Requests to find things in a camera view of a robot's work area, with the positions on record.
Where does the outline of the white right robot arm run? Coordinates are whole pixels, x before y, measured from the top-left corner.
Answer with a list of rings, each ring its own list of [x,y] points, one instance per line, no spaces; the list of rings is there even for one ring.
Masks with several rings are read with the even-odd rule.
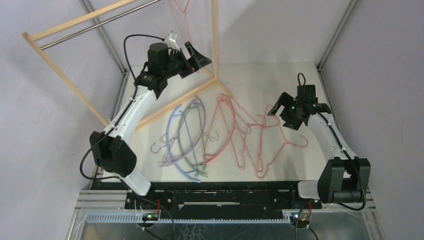
[[[282,92],[267,113],[275,116],[278,110],[283,126],[299,130],[305,125],[315,136],[326,160],[319,179],[302,180],[297,189],[289,194],[289,203],[302,208],[309,199],[323,204],[366,205],[371,164],[367,158],[358,155],[348,146],[336,127],[334,116],[326,103],[320,103],[313,84],[297,86],[297,95]]]

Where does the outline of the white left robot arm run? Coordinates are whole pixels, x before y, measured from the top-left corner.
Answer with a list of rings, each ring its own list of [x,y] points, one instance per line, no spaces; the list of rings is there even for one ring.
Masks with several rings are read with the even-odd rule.
[[[89,137],[90,149],[96,166],[123,182],[137,194],[137,202],[149,209],[157,196],[150,191],[151,182],[137,169],[137,156],[130,141],[136,127],[168,85],[168,79],[182,79],[212,64],[212,60],[199,53],[187,41],[186,57],[182,49],[174,49],[168,43],[157,42],[149,46],[147,61],[135,78],[133,92],[118,115],[103,131],[93,131]]]

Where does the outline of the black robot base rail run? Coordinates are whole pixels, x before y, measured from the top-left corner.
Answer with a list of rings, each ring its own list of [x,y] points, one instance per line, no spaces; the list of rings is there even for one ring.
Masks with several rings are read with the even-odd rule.
[[[174,221],[266,221],[282,220],[283,211],[308,209],[297,181],[152,182],[146,196],[126,194],[124,207],[152,209],[153,202]]]

